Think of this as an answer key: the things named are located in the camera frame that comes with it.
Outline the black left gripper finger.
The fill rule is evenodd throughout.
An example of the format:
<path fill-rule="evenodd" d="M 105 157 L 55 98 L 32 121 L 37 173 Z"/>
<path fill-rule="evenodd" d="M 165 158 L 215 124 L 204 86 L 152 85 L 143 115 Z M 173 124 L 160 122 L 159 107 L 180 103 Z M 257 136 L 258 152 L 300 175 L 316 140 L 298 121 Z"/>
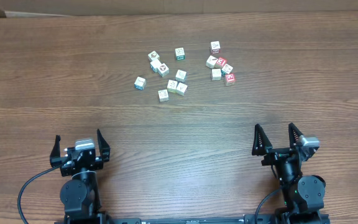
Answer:
<path fill-rule="evenodd" d="M 55 136 L 55 143 L 53 145 L 52 151 L 50 153 L 50 165 L 51 167 L 58 167 L 62 165 L 63 158 L 60 155 L 60 140 L 59 135 Z"/>
<path fill-rule="evenodd" d="M 110 159 L 111 148 L 106 140 L 103 138 L 100 129 L 97 129 L 99 153 L 104 162 L 108 162 Z"/>

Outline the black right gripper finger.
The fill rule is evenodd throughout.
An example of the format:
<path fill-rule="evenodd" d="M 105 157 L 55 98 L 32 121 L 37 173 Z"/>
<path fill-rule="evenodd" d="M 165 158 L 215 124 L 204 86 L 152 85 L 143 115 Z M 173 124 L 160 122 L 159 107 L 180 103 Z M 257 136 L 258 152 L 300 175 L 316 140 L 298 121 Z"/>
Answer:
<path fill-rule="evenodd" d="M 304 135 L 293 123 L 288 125 L 288 134 L 291 148 L 302 146 L 301 141 Z"/>
<path fill-rule="evenodd" d="M 254 143 L 252 146 L 253 156 L 264 156 L 273 149 L 271 142 L 265 134 L 260 124 L 256 124 L 254 128 Z"/>

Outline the wooden block blue side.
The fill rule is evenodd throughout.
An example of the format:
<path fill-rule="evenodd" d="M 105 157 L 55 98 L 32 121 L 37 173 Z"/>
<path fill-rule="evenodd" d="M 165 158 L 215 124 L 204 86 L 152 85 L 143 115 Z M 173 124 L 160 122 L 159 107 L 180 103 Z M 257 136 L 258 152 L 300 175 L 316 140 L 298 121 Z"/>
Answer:
<path fill-rule="evenodd" d="M 146 84 L 147 84 L 146 79 L 144 79 L 142 77 L 137 77 L 134 82 L 134 86 L 138 90 L 143 90 L 145 88 Z"/>

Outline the plain wooden block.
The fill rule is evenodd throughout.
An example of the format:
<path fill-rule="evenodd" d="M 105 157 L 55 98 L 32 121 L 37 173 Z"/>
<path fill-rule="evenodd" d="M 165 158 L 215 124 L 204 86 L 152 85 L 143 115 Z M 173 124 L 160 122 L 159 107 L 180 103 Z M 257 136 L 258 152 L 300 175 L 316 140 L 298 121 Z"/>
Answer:
<path fill-rule="evenodd" d="M 159 90 L 158 91 L 159 102 L 164 102 L 169 100 L 169 94 L 167 90 Z"/>

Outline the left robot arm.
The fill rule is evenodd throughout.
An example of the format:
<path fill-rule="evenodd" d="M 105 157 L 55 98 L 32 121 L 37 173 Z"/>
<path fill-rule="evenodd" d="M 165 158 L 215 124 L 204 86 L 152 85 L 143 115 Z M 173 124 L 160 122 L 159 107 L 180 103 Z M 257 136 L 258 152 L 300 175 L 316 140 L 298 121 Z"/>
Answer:
<path fill-rule="evenodd" d="M 70 176 L 60 190 L 64 205 L 64 223 L 109 223 L 110 216 L 101 211 L 97 170 L 101 170 L 110 159 L 111 148 L 97 130 L 97 140 L 79 139 L 73 147 L 60 154 L 60 136 L 50 153 L 50 165 L 60 169 L 63 177 Z"/>

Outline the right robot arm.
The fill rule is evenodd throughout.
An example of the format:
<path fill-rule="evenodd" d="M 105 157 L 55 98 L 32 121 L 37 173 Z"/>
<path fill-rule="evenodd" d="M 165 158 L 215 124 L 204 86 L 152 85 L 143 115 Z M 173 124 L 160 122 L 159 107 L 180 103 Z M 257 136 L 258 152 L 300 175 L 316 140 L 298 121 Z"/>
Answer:
<path fill-rule="evenodd" d="M 329 216 L 320 214 L 324 208 L 325 180 L 318 175 L 303 175 L 302 163 L 316 153 L 320 141 L 305 136 L 293 123 L 288 125 L 289 146 L 274 148 L 261 125 L 254 127 L 253 156 L 262 156 L 261 164 L 269 166 L 279 188 L 262 199 L 256 208 L 254 223 L 329 223 Z M 281 192 L 285 206 L 263 218 L 259 215 L 263 204 Z"/>

